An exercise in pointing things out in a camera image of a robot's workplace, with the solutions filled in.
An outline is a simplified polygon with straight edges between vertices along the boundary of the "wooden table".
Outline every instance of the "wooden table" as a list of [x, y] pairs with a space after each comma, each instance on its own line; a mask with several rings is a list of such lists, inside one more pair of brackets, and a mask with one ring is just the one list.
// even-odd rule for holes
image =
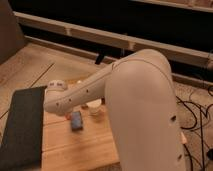
[[44, 112], [42, 171], [82, 171], [119, 162], [106, 107], [98, 116], [77, 107], [84, 129], [72, 132], [65, 117]]

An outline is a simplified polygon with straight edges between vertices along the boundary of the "black cloth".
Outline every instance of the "black cloth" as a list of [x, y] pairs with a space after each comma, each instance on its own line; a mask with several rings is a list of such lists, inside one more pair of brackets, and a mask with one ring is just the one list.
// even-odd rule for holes
[[1, 171], [41, 163], [44, 88], [13, 94], [0, 147]]

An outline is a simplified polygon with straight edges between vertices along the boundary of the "floor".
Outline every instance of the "floor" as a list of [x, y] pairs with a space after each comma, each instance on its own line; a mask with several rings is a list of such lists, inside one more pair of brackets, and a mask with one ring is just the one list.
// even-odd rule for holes
[[[53, 79], [69, 80], [77, 77], [85, 77], [97, 72], [104, 66], [106, 66], [106, 64], [95, 65], [94, 61], [90, 59], [29, 43], [24, 49], [0, 66], [0, 116], [4, 115], [0, 120], [0, 138], [2, 138], [4, 132], [11, 97], [15, 90], [46, 85]], [[176, 95], [182, 100], [189, 100], [190, 98], [192, 101], [204, 106], [213, 103], [213, 97], [211, 97], [206, 90], [197, 89], [177, 82], [174, 83], [174, 86]], [[199, 111], [196, 107], [190, 107], [192, 107], [197, 117], [199, 117]], [[182, 104], [178, 105], [178, 117], [183, 127], [193, 124], [193, 118]], [[201, 162], [200, 131], [198, 130], [195, 133], [190, 131], [183, 132], [187, 137], [187, 146], [190, 152]], [[204, 128], [204, 137], [206, 144], [213, 148], [212, 121]], [[187, 170], [190, 170], [187, 157], [186, 163]], [[199, 164], [196, 161], [193, 163], [194, 170], [200, 170]], [[207, 171], [213, 170], [213, 162], [209, 162], [206, 158], [205, 163], [208, 163]], [[98, 170], [119, 171], [121, 169], [119, 165], [116, 164]]]

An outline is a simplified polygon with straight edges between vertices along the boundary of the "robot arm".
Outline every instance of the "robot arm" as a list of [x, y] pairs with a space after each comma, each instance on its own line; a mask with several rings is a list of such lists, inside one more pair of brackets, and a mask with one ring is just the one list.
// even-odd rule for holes
[[134, 53], [71, 88], [53, 83], [44, 101], [50, 113], [105, 97], [123, 171], [185, 170], [171, 69], [159, 52]]

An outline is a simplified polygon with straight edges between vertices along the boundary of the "black cable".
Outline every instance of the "black cable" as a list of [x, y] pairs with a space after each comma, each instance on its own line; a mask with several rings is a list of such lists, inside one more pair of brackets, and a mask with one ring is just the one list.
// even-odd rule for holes
[[208, 93], [209, 93], [210, 96], [213, 97], [213, 86], [208, 87]]
[[8, 113], [9, 109], [0, 116], [0, 120]]
[[203, 143], [203, 118], [202, 118], [202, 113], [200, 111], [200, 136], [201, 136], [201, 152], [202, 152], [202, 169], [205, 171], [205, 156], [204, 156], [204, 143]]
[[176, 97], [180, 101], [178, 103], [182, 103], [184, 105], [184, 107], [186, 107], [191, 112], [191, 114], [194, 118], [194, 121], [195, 121], [191, 127], [181, 127], [181, 129], [185, 129], [185, 130], [194, 129], [197, 126], [197, 117], [196, 117], [195, 113], [192, 111], [192, 109], [188, 105], [185, 104], [185, 102], [180, 97], [178, 97], [178, 96], [176, 96]]
[[185, 148], [185, 150], [186, 150], [186, 152], [187, 152], [187, 155], [189, 156], [191, 171], [194, 171], [194, 166], [193, 166], [193, 161], [192, 161], [192, 155], [191, 155], [191, 153], [190, 153], [188, 147], [187, 147], [185, 144], [184, 144], [183, 146], [184, 146], [184, 148]]
[[196, 163], [200, 166], [200, 168], [202, 168], [202, 165], [201, 165], [201, 163], [199, 162], [199, 160], [198, 159], [196, 159], [194, 156], [192, 156], [191, 155], [191, 158], [194, 160], [194, 161], [196, 161]]
[[[198, 137], [201, 138], [200, 134], [198, 134], [196, 131], [192, 131], [193, 133], [195, 133]], [[203, 140], [204, 145], [208, 148], [208, 150], [210, 150], [210, 146], [206, 143], [206, 141]]]

